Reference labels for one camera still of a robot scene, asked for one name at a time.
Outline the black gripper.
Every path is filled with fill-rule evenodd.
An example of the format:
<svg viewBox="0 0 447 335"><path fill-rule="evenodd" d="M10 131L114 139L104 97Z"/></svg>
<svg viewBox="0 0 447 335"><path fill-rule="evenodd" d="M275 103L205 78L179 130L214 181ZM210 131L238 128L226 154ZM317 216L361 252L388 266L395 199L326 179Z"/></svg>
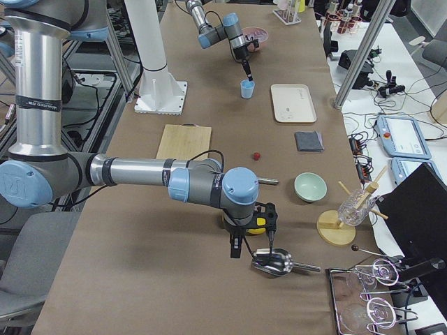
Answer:
<svg viewBox="0 0 447 335"><path fill-rule="evenodd" d="M237 37L231 40L231 49L236 61L242 62L243 70L248 81L252 81L252 74L249 62L247 61L251 53L259 48L257 38Z"/></svg>
<svg viewBox="0 0 447 335"><path fill-rule="evenodd" d="M253 211L246 218L236 218L224 211L224 216L230 219L230 223L235 225L237 228L256 228L257 218L264 218L266 220L265 224L265 234L268 235L269 241L269 257L272 257L272 252L274 248L274 234L277 231L277 218L278 214L276 212L276 207L273 203L261 203L256 202L253 207ZM230 233L230 257L240 258L242 252L242 241L243 236L241 230L235 230Z"/></svg>

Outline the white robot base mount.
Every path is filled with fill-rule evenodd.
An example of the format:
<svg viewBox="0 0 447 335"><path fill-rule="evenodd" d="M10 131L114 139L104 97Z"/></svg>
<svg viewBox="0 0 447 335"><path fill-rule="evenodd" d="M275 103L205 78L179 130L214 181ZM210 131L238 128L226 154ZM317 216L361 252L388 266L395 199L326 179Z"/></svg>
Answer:
<svg viewBox="0 0 447 335"><path fill-rule="evenodd" d="M168 69L155 1L125 1L143 73L135 112L180 115L188 84Z"/></svg>

